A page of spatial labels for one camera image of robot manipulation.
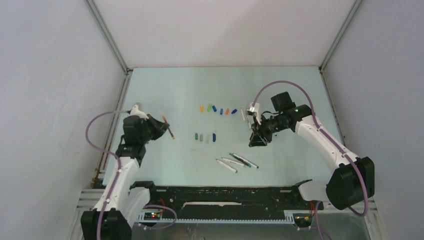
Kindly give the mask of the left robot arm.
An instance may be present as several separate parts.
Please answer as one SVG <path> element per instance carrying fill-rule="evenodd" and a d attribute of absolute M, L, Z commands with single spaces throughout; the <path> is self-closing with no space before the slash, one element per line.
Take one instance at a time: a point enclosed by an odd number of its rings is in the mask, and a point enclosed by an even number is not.
<path fill-rule="evenodd" d="M 153 208 L 158 194 L 147 186 L 138 186 L 135 175 L 141 167 L 148 142 L 162 137 L 169 129 L 150 114 L 130 114 L 123 119 L 123 135 L 116 152 L 109 151 L 116 162 L 103 195 L 92 210 L 84 211 L 80 223 L 86 240 L 130 240 L 132 226 L 142 208 Z"/>

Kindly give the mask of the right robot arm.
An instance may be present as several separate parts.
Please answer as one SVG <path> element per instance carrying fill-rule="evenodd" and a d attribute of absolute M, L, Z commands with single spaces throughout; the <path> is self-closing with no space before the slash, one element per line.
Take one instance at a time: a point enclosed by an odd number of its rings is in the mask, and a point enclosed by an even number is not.
<path fill-rule="evenodd" d="M 271 98 L 275 115 L 265 117 L 259 103 L 250 103 L 246 115 L 252 117 L 250 147 L 265 147 L 274 134 L 290 129 L 315 147 L 328 167 L 328 183 L 305 180 L 296 184 L 291 204 L 304 209 L 311 201 L 330 202 L 336 209 L 351 208 L 375 194 L 375 164 L 369 157 L 359 157 L 337 141 L 313 116 L 306 105 L 296 105 L 288 92 Z"/>

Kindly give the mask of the yellow pen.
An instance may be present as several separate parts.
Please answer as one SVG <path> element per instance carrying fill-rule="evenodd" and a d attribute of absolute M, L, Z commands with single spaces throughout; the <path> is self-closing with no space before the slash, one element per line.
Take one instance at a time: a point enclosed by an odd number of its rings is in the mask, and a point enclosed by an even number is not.
<path fill-rule="evenodd" d="M 242 116 L 243 122 L 246 122 L 247 118 L 246 118 L 245 110 L 242 107 L 240 108 L 240 114 Z"/>

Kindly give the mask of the orange red gel pen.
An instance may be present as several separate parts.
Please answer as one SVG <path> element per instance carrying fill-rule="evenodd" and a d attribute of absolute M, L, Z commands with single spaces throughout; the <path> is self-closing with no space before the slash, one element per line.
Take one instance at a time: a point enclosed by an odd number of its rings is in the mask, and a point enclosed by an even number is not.
<path fill-rule="evenodd" d="M 173 134 L 173 132 L 172 132 L 172 130 L 171 130 L 171 128 L 170 128 L 170 124 L 168 123 L 168 120 L 167 120 L 166 116 L 165 116 L 165 115 L 162 115 L 162 119 L 163 119 L 164 123 L 168 124 L 167 131 L 169 132 L 169 134 L 170 134 L 171 138 L 172 138 L 173 140 L 175 140 L 175 139 L 176 139 L 176 138 L 175 138 L 175 135 Z"/>

